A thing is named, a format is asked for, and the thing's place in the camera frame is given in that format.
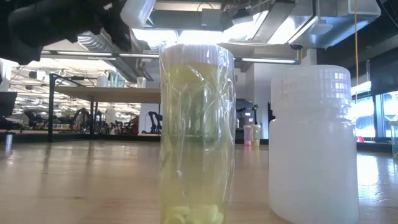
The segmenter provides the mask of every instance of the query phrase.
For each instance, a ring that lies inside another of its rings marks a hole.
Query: small bottle
[[[297,67],[271,82],[269,203],[296,224],[358,222],[351,76],[342,67]]]

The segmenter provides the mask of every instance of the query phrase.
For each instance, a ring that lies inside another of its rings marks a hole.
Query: computer monitor
[[[0,116],[11,116],[18,93],[0,92]]]

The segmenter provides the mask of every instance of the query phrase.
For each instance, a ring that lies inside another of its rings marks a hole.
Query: yellow cord
[[[358,82],[359,82],[359,60],[358,60],[358,18],[357,18],[357,11],[358,11],[358,0],[355,0],[355,67],[356,67],[356,88],[355,88],[355,104],[358,100]]]

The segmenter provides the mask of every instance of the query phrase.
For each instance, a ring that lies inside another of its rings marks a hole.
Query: yellow liquid
[[[162,224],[224,224],[233,179],[235,95],[216,65],[162,74]]]

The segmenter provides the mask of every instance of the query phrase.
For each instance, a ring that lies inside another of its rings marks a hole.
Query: white plastic jar
[[[297,67],[272,79],[269,200],[296,224],[358,222],[358,181],[349,71]]]

